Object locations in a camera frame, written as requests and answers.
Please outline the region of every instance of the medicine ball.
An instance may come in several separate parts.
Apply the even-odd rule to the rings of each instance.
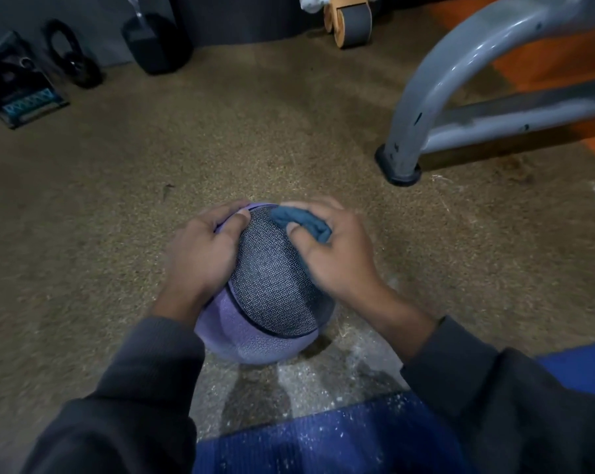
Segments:
[[[251,221],[240,236],[236,269],[196,323],[208,349],[229,361],[294,357],[317,338],[335,308],[310,280],[285,230],[271,220],[276,206],[247,207]]]

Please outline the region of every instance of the gray metal bar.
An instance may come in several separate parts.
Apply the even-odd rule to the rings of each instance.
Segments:
[[[595,80],[443,111],[421,152],[432,153],[595,118]]]
[[[418,181],[418,158],[444,105],[484,66],[531,41],[588,27],[595,27],[595,0],[498,0],[460,23],[425,57],[396,105],[376,152],[385,176],[403,186]]]

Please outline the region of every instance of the purple ball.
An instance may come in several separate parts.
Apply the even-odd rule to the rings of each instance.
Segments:
[[[276,206],[272,203],[252,203],[247,209]],[[319,335],[320,326],[301,337],[276,337],[261,331],[242,313],[229,292],[230,282],[201,312],[195,332],[207,348],[217,356],[244,364],[269,364],[296,356]]]

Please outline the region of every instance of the finger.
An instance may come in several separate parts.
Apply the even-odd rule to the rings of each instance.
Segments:
[[[322,245],[313,238],[306,228],[297,223],[288,223],[286,225],[286,234],[307,265],[312,262],[313,257],[316,256],[317,253],[321,253],[322,250],[328,249],[327,246]]]
[[[211,225],[213,229],[229,218],[232,214],[236,213],[239,209],[244,208],[248,204],[249,201],[247,199],[237,199],[235,201],[230,201],[229,203],[216,206],[215,208],[211,208],[208,211],[199,214],[198,219],[208,225]]]
[[[243,208],[223,224],[218,235],[228,236],[233,242],[237,243],[238,239],[240,239],[240,233],[247,227],[250,220],[251,213],[248,209]]]
[[[315,201],[321,201],[325,205],[331,206],[332,208],[342,210],[344,207],[341,205],[339,201],[337,201],[332,196],[316,196],[313,198]]]
[[[324,220],[331,229],[335,228],[335,218],[339,210],[324,203],[319,201],[285,201],[282,206],[292,206],[309,211],[319,219]]]

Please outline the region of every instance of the floor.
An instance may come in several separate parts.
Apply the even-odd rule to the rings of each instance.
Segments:
[[[146,315],[175,228],[224,199],[329,193],[364,216],[388,283],[435,315],[530,355],[594,342],[595,156],[571,128],[428,156],[409,189],[372,159],[446,31],[421,7],[353,50],[319,31],[204,48],[175,74],[113,68],[92,92],[68,87],[71,106],[0,125],[0,463],[93,389]],[[490,67],[452,103],[512,90]],[[400,390],[399,367],[340,309],[286,363],[209,355],[191,415],[211,438]]]

